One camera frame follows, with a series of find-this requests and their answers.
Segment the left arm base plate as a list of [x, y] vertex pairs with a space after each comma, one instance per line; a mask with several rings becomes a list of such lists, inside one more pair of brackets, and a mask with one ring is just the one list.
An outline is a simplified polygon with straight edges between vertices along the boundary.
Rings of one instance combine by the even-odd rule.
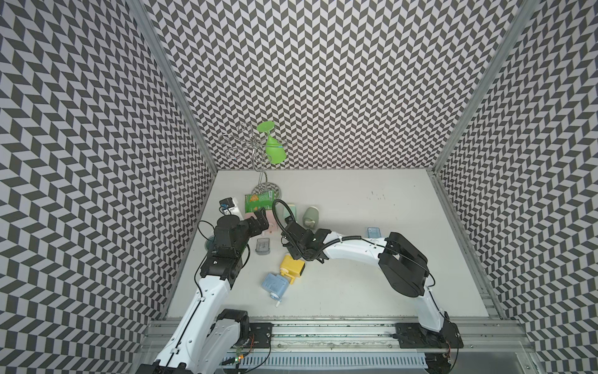
[[234, 347], [248, 349], [250, 346], [254, 348], [269, 348], [271, 346], [271, 338], [273, 335], [274, 325], [271, 323], [248, 323], [241, 325], [241, 333]]

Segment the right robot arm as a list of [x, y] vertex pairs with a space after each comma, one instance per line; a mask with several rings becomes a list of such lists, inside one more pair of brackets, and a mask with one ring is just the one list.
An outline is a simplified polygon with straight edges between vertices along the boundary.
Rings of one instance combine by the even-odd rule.
[[341, 235], [329, 229], [313, 232], [291, 218], [282, 229], [283, 245], [295, 260], [353, 260], [376, 266], [390, 287], [410, 299], [417, 312], [416, 323], [397, 323], [392, 335], [402, 348], [461, 349], [459, 328], [432, 294], [435, 278], [428, 258], [403, 235], [392, 232], [386, 238]]

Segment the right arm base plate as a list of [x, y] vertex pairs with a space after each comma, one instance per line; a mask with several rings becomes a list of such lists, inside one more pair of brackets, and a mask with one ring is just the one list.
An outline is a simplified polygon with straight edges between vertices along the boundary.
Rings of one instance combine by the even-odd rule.
[[427, 330], [418, 323], [398, 323], [394, 327], [392, 338], [399, 342], [401, 348], [448, 350], [464, 347], [459, 329], [453, 322], [445, 320], [439, 332]]

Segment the mint green pencil sharpener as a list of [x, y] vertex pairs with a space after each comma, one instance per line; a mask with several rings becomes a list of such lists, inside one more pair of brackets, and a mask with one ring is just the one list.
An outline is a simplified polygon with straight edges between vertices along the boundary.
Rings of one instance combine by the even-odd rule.
[[295, 204], [287, 204], [283, 207], [283, 220], [285, 223], [297, 220], [297, 207]]

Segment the pink pencil sharpener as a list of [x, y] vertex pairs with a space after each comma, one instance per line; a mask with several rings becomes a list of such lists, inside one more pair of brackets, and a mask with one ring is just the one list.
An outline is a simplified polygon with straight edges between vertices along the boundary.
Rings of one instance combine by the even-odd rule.
[[266, 219], [269, 224], [268, 232], [274, 233], [278, 229], [278, 225], [277, 225], [277, 222], [276, 222], [274, 216], [272, 215], [271, 211], [268, 211], [266, 213]]

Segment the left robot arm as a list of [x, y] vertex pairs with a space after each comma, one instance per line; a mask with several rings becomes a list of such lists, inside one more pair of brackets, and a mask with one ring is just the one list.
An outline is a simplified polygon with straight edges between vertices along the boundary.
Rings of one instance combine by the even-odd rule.
[[269, 228], [266, 210], [250, 218], [224, 215], [213, 230], [212, 248], [194, 277], [197, 291], [168, 343], [138, 373], [214, 373], [234, 346], [249, 338], [249, 315], [222, 309], [244, 266], [249, 240]]

